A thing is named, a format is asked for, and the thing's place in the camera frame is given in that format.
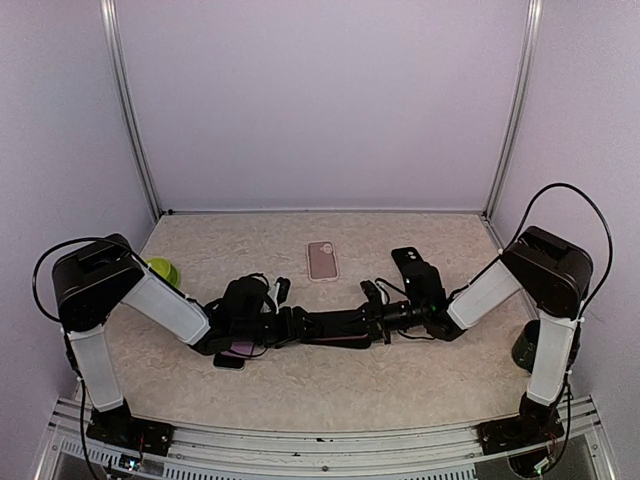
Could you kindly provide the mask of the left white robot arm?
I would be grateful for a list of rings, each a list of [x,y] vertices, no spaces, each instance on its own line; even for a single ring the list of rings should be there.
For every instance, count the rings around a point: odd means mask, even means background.
[[[102,430],[121,445],[140,434],[124,409],[108,339],[108,322],[129,310],[154,324],[198,356],[237,354],[249,343],[274,349],[319,337],[299,309],[284,308],[264,280],[249,274],[231,282],[222,298],[203,304],[170,284],[136,253],[126,237],[81,237],[55,245],[32,273],[37,307],[57,323]]]

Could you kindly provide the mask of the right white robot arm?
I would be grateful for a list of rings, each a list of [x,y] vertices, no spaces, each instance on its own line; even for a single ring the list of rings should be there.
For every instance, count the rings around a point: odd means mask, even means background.
[[[396,277],[390,252],[407,245],[421,248],[450,286],[493,257],[479,221],[468,215],[340,214],[331,225],[347,284]],[[451,343],[406,339],[344,355],[333,426],[386,430],[515,413],[531,376],[516,365],[511,347],[526,321],[537,319],[534,304],[516,293]]]

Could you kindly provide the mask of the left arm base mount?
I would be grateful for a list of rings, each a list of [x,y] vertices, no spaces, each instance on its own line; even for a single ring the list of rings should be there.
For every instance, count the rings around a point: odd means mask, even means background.
[[[104,412],[93,408],[86,433],[90,439],[108,445],[166,457],[174,430],[169,423],[133,416],[124,402]]]

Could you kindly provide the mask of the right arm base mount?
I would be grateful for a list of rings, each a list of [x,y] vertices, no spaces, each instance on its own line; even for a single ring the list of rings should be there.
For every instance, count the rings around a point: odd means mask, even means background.
[[[483,454],[520,449],[562,437],[565,429],[558,403],[556,399],[550,405],[543,405],[524,394],[516,415],[478,424],[476,431]]]

